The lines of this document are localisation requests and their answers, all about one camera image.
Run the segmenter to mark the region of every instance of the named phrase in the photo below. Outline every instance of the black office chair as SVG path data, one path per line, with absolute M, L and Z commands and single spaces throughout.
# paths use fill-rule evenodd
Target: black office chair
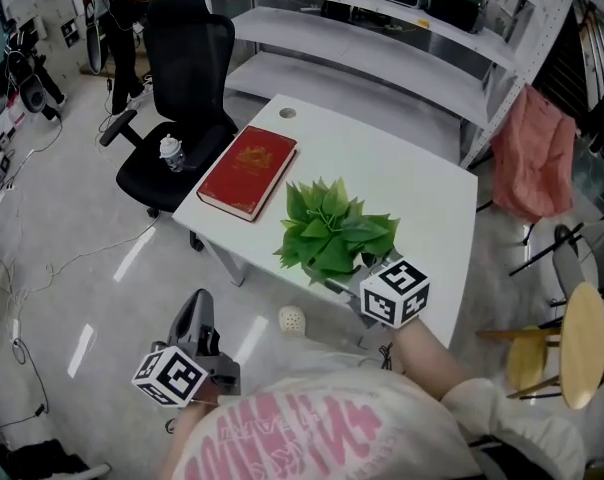
M 42 82 L 33 72 L 30 59 L 21 52 L 9 52 L 7 67 L 10 82 L 20 92 L 24 107 L 33 114 L 42 112 L 46 94 Z
M 204 0 L 153 0 L 147 19 L 144 43 L 155 107 L 171 121 L 142 140 L 129 126 L 137 112 L 128 110 L 102 135 L 100 144 L 108 146 L 122 134 L 135 146 L 116 180 L 132 198 L 149 206 L 153 217 L 159 210 L 177 210 L 237 132 L 223 108 L 235 29 L 228 18 L 210 14 Z M 160 158 L 160 141 L 168 134 L 182 141 L 182 172 L 171 171 Z M 194 240 L 192 234 L 191 245 L 196 247 Z

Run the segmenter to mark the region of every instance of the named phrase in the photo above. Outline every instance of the table hole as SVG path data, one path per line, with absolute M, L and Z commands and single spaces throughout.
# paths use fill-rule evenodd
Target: table hole
M 296 112 L 292 108 L 283 108 L 280 110 L 280 117 L 283 117 L 284 119 L 292 119 L 295 115 Z

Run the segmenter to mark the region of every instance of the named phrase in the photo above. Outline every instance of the chair armrest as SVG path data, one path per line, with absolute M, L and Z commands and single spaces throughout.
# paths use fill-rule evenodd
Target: chair armrest
M 210 165 L 211 162 L 209 159 L 211 155 L 216 151 L 221 153 L 232 139 L 233 136 L 226 127 L 221 125 L 213 126 L 204 134 L 202 140 L 200 140 L 191 153 L 189 153 L 184 162 L 183 169 L 185 171 L 197 171 L 205 164 Z
M 129 123 L 133 120 L 135 116 L 138 115 L 137 110 L 127 110 L 120 117 L 117 118 L 115 123 L 109 126 L 102 137 L 100 138 L 100 144 L 104 147 L 107 147 L 113 139 L 115 139 L 119 134 L 123 134 L 125 137 L 128 130 L 131 130 Z

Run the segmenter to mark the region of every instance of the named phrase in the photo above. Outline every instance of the wooden stool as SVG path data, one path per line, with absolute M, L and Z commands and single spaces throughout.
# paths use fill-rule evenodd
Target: wooden stool
M 564 401 L 581 409 L 598 389 L 604 373 L 604 304 L 590 283 L 580 283 L 571 294 L 561 328 L 520 331 L 480 331 L 478 336 L 514 340 L 509 352 L 507 378 L 520 398 L 559 382 Z M 559 336 L 559 341 L 547 341 Z M 560 373 L 541 381 L 547 347 L 560 349 Z

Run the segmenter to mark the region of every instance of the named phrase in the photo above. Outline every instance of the pink cloth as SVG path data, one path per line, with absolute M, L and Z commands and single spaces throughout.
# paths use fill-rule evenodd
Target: pink cloth
M 534 224 L 571 209 L 575 131 L 573 118 L 526 85 L 491 142 L 493 202 Z

